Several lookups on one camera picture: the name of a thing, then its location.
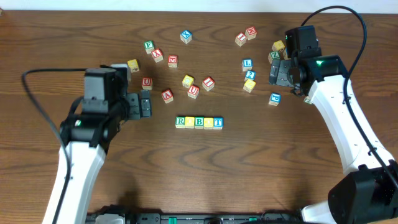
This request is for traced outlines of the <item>yellow block left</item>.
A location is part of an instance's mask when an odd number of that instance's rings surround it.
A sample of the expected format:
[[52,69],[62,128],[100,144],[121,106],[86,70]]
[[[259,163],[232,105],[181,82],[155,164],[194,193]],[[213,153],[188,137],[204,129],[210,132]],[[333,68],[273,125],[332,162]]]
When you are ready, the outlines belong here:
[[139,71],[139,63],[136,59],[127,61],[127,65],[132,73]]

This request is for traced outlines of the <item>green B block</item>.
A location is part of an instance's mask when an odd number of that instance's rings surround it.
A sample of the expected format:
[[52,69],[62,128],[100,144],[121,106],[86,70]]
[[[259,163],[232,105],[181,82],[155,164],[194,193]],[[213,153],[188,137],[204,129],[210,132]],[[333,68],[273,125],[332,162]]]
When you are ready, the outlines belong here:
[[203,129],[204,128],[204,117],[195,117],[195,129]]

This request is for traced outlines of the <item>green z block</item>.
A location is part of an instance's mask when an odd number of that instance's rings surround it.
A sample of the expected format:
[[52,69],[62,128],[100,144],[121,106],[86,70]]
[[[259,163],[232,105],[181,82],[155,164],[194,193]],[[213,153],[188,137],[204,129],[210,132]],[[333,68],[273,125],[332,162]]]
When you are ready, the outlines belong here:
[[311,99],[310,99],[309,96],[306,96],[306,97],[304,98],[304,102],[307,103],[307,104],[312,105],[312,101],[311,101]]
[[268,55],[269,63],[272,64],[274,60],[280,59],[280,53],[278,51],[271,51]]

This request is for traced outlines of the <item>red E block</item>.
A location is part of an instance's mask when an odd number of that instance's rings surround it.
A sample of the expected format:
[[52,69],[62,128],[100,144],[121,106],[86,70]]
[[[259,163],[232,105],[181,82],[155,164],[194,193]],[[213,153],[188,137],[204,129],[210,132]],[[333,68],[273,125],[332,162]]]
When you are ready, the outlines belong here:
[[168,57],[168,66],[170,68],[178,67],[178,56],[177,55],[169,55]]

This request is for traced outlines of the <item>red I block top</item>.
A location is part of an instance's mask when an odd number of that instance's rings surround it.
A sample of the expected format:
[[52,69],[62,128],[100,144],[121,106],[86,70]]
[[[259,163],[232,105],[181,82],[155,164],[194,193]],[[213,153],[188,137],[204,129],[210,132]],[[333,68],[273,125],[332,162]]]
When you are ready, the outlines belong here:
[[242,46],[242,45],[244,45],[245,43],[246,43],[246,41],[247,41],[247,36],[244,34],[244,33],[242,33],[242,32],[240,32],[236,37],[235,37],[235,43],[238,45],[238,46]]

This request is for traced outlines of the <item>yellow block top right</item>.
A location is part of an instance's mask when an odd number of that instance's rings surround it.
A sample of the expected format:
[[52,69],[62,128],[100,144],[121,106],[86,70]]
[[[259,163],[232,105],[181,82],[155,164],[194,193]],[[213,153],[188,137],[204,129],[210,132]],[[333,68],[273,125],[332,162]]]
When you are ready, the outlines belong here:
[[275,52],[282,53],[284,51],[284,49],[285,49],[285,45],[284,45],[283,41],[281,41],[281,40],[274,42],[272,45],[272,50]]

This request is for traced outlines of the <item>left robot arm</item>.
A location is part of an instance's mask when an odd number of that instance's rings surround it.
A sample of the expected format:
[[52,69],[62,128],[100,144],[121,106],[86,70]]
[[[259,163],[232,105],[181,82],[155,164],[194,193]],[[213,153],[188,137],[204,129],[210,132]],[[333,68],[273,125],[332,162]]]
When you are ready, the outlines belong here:
[[85,93],[76,99],[60,125],[55,184],[44,223],[84,223],[93,187],[121,122],[152,115],[150,92],[128,93],[126,64],[85,70]]

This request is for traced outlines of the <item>blue X block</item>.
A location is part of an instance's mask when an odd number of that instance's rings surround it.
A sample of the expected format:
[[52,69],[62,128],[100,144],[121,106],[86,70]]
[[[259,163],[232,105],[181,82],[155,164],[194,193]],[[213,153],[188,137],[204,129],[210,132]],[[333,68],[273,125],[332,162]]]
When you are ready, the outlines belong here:
[[183,41],[185,44],[188,44],[192,40],[192,33],[189,30],[184,30],[180,34],[180,39]]

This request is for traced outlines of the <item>green R block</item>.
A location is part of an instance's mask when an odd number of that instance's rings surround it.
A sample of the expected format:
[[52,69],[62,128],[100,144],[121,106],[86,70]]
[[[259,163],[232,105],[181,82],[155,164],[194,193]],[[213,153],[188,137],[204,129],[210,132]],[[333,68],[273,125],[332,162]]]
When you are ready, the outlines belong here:
[[175,119],[175,127],[176,128],[185,128],[185,117],[184,116],[177,116]]

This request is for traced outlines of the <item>red X block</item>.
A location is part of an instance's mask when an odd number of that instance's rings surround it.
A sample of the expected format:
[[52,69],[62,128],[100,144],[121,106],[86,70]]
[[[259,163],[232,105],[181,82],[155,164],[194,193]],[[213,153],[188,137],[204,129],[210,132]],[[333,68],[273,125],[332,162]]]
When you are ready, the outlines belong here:
[[162,61],[164,59],[163,53],[162,53],[162,51],[160,49],[154,49],[151,52],[151,55],[152,55],[152,58],[154,59],[154,61],[156,63],[158,63],[158,62],[160,62],[160,61]]

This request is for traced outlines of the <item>red U block left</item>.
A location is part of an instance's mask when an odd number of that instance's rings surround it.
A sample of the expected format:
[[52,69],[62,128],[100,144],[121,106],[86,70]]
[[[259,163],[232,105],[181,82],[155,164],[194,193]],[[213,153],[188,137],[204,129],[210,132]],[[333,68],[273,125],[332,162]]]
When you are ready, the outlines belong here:
[[151,78],[143,78],[141,81],[143,90],[151,90],[153,88],[153,81]]

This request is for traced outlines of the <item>blue P block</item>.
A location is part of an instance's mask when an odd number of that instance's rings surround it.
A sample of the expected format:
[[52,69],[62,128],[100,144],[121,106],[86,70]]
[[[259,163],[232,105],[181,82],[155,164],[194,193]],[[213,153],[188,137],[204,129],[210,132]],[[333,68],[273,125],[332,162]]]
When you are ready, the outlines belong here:
[[269,98],[269,104],[272,106],[277,106],[281,101],[281,95],[278,93],[272,93]]

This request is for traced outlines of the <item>green F block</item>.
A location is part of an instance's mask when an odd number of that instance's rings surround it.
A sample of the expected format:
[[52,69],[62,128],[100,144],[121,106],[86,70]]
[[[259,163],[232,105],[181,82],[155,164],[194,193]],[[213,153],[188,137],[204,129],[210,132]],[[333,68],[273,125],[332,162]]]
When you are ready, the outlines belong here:
[[152,40],[145,41],[144,48],[145,48],[146,54],[151,54],[151,52],[155,50],[154,42]]

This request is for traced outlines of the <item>red N block top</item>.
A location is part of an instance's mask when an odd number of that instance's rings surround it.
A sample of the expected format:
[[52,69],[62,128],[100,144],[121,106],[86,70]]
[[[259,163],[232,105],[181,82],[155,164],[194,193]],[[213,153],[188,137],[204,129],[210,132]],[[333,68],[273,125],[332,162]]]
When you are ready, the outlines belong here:
[[245,29],[245,36],[248,40],[252,40],[257,36],[257,29],[252,26]]

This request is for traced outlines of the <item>yellow block below 2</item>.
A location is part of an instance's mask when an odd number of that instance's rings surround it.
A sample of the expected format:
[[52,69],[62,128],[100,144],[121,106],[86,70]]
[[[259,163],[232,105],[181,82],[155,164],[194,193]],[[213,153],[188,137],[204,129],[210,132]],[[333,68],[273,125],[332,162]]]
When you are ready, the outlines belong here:
[[256,86],[256,82],[252,79],[247,79],[244,83],[243,90],[247,91],[248,93],[252,92],[254,87]]

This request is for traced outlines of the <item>yellow C block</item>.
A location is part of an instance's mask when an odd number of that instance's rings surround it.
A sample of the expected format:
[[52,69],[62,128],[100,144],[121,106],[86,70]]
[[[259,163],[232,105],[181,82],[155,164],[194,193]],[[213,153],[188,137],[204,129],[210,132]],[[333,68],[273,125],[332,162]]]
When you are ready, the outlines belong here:
[[190,88],[193,85],[194,78],[191,77],[190,75],[185,75],[183,80],[182,80],[182,85],[185,88]]

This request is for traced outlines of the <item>red i block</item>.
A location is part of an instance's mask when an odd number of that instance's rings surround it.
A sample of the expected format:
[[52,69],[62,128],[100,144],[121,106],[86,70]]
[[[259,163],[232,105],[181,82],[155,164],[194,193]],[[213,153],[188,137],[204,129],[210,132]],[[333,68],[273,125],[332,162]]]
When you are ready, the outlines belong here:
[[215,86],[215,81],[211,77],[207,77],[202,81],[202,86],[206,91],[210,91]]
[[235,37],[235,43],[238,45],[238,46],[242,46],[242,45],[244,45],[245,43],[246,43],[246,41],[247,41],[247,36],[244,34],[244,33],[242,33],[242,32],[240,32],[236,37]]

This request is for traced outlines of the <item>red u block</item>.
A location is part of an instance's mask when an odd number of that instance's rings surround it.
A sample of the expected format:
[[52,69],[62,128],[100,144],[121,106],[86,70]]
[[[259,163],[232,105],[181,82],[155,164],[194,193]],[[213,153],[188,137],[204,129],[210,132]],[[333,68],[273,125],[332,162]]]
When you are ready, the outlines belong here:
[[143,78],[141,81],[143,90],[151,90],[153,88],[153,81],[151,78]]
[[190,98],[196,99],[197,96],[199,95],[200,89],[199,87],[195,86],[195,85],[191,85],[190,88],[187,91],[187,95]]

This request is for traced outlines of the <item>red I block centre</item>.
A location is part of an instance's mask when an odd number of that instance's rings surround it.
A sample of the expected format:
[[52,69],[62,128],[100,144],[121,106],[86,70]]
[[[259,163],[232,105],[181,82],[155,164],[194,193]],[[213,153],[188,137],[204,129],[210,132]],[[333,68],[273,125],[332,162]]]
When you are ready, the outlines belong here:
[[207,77],[202,81],[202,86],[206,91],[210,91],[215,86],[215,81],[211,77]]

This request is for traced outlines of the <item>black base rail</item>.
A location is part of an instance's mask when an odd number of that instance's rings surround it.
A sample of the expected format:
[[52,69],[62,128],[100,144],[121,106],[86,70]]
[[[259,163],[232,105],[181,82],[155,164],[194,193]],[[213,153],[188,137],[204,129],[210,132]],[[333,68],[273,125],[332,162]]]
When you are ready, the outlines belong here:
[[164,213],[161,210],[132,210],[119,205],[110,205],[88,213],[85,223],[238,224],[303,223],[303,220],[297,213],[283,210],[266,210],[262,213]]

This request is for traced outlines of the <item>green Z block right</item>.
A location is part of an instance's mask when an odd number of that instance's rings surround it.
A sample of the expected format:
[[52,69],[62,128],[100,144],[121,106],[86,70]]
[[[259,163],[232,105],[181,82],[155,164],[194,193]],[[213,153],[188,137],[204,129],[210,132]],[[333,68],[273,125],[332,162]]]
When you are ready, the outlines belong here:
[[307,103],[307,104],[312,105],[312,101],[311,101],[311,99],[310,99],[309,96],[306,96],[306,97],[304,98],[304,102]]

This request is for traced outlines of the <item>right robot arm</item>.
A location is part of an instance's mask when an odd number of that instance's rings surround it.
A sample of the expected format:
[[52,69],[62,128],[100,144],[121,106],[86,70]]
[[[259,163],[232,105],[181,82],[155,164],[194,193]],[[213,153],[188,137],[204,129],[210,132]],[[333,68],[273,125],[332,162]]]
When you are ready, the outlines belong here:
[[314,26],[285,32],[285,60],[271,64],[269,83],[309,98],[336,144],[344,178],[325,202],[304,207],[307,223],[371,223],[397,218],[397,162],[380,143],[337,55],[323,56]]

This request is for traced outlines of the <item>blue L block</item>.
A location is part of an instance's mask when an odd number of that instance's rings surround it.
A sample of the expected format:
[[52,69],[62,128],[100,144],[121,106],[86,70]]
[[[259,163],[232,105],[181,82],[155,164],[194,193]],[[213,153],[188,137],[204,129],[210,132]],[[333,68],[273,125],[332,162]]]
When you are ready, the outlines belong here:
[[252,59],[250,58],[245,58],[242,61],[242,71],[248,71],[251,70],[253,67]]

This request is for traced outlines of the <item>red A block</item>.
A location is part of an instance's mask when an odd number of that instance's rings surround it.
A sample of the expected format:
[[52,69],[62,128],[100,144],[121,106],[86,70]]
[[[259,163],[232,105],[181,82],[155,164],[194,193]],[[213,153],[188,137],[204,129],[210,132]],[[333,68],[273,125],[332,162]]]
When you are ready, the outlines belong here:
[[173,93],[171,92],[170,89],[163,91],[161,95],[165,103],[170,103],[171,101],[174,100]]

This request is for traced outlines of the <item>blue T block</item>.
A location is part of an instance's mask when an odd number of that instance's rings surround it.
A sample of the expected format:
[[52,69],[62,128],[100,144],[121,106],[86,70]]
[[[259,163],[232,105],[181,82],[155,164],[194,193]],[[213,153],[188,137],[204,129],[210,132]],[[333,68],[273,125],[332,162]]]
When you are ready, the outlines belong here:
[[222,117],[214,117],[213,118],[213,129],[223,129],[223,118]]

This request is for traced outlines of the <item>yellow O block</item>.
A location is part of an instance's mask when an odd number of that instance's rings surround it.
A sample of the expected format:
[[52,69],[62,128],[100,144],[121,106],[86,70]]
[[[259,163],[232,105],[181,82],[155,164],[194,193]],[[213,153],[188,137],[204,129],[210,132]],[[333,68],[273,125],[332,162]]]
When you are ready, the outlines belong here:
[[187,128],[187,129],[195,128],[195,117],[191,117],[191,116],[185,117],[185,128]]
[[204,129],[213,129],[214,118],[205,117],[203,120]]

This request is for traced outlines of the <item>blue 2 block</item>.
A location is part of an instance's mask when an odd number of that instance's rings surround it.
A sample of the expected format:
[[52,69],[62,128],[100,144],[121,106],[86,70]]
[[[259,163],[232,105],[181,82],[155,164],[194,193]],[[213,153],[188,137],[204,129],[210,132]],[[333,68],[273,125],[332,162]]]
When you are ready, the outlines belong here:
[[246,82],[247,80],[255,80],[256,77],[256,72],[253,70],[247,70],[245,77],[244,77],[244,81]]

